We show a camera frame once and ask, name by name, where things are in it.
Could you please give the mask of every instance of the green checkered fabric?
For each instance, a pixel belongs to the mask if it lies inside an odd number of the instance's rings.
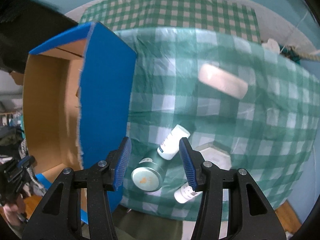
[[[180,204],[173,193],[187,180],[179,154],[164,186],[138,189],[131,173],[177,124],[192,147],[216,141],[231,149],[232,167],[245,168],[274,208],[290,194],[309,158],[320,116],[315,76],[280,55],[236,36],[185,28],[138,28],[116,34],[137,52],[127,135],[132,154],[122,205],[177,220],[196,220],[201,196]],[[197,79],[204,63],[249,84],[239,101]],[[223,204],[223,220],[228,202]]]
[[[195,27],[260,42],[252,8],[225,0],[105,0],[84,12],[80,23],[100,21],[110,30]]]

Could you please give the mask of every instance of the cardboard box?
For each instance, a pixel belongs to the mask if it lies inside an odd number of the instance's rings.
[[[135,59],[135,52],[101,23],[79,25],[30,51],[24,127],[35,172],[46,187],[65,167],[88,168],[118,148],[126,134]]]

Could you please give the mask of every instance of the bottle label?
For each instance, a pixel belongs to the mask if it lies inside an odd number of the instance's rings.
[[[160,150],[160,152],[163,153],[163,149],[161,148],[161,145],[159,145],[159,150]]]
[[[193,191],[192,187],[190,187],[188,183],[181,186],[180,190],[181,190],[181,195],[187,200],[190,200],[202,193],[202,191],[200,192]]]
[[[140,164],[140,163],[145,163],[145,162],[151,163],[151,162],[152,162],[152,159],[151,159],[151,158],[144,158],[144,159],[142,159],[142,160],[139,162],[139,164]]]

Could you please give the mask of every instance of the person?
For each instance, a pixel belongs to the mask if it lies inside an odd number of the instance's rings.
[[[18,196],[15,204],[5,204],[3,206],[3,211],[9,227],[19,238],[21,238],[22,232],[26,226],[26,224],[18,217],[18,214],[24,214],[26,212],[26,204],[24,203],[21,195]]]

